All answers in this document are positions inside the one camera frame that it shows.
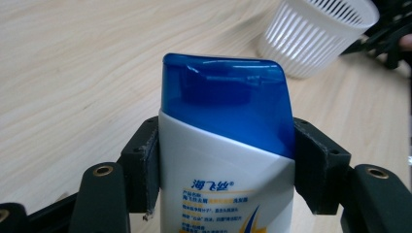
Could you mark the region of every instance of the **shampoo bottle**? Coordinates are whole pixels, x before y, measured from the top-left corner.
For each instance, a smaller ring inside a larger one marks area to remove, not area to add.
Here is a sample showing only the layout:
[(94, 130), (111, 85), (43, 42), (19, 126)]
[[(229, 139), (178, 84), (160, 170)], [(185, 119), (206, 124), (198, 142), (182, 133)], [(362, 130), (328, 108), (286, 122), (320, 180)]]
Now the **shampoo bottle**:
[(169, 53), (158, 119), (162, 233), (290, 231), (294, 134), (277, 63)]

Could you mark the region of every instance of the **flip-top cap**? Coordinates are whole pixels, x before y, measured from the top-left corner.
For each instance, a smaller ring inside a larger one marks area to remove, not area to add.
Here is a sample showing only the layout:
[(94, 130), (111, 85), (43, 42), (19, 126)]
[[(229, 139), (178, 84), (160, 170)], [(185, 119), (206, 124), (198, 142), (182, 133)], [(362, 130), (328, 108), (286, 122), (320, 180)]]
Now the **flip-top cap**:
[(274, 61), (169, 53), (161, 110), (220, 136), (293, 159), (285, 74)]

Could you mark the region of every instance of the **yellow logo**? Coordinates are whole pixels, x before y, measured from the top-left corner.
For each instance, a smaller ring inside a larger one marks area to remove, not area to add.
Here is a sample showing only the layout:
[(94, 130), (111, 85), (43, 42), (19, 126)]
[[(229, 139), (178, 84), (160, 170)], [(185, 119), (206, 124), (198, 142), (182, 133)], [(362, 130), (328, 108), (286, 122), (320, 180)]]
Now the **yellow logo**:
[(258, 229), (258, 207), (255, 209), (254, 213), (251, 214), (248, 219), (243, 222), (242, 228), (240, 228), (239, 233), (266, 233), (266, 227)]

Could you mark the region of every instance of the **mounting hole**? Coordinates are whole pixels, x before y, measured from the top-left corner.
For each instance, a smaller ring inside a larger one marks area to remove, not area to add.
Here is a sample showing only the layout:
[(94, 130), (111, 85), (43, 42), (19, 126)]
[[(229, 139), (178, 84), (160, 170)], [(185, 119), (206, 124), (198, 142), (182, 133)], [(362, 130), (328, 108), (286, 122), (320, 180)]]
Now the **mounting hole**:
[(104, 177), (104, 176), (111, 174), (112, 172), (113, 172), (113, 167), (105, 165), (105, 166), (101, 166), (101, 167), (94, 169), (93, 175), (95, 177)]
[(388, 173), (377, 168), (367, 168), (366, 172), (374, 178), (387, 179), (389, 177)]
[(2, 209), (0, 210), (0, 222), (6, 220), (6, 218), (10, 215), (8, 210)]
[(329, 153), (336, 155), (339, 154), (339, 150), (330, 150)]

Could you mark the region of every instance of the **wooden table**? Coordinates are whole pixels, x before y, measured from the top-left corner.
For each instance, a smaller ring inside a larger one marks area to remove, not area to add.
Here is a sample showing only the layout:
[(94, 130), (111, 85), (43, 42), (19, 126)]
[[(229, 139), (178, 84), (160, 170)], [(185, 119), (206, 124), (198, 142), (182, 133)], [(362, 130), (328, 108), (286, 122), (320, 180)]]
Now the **wooden table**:
[[(277, 1), (2, 1), (0, 202), (33, 213), (76, 192), (83, 171), (116, 161), (157, 115), (162, 56), (256, 57)], [(409, 81), (362, 54), (308, 80), (288, 79), (293, 115), (409, 183)], [(159, 232), (132, 215), (134, 232)], [(295, 195), (292, 232), (341, 232)]]

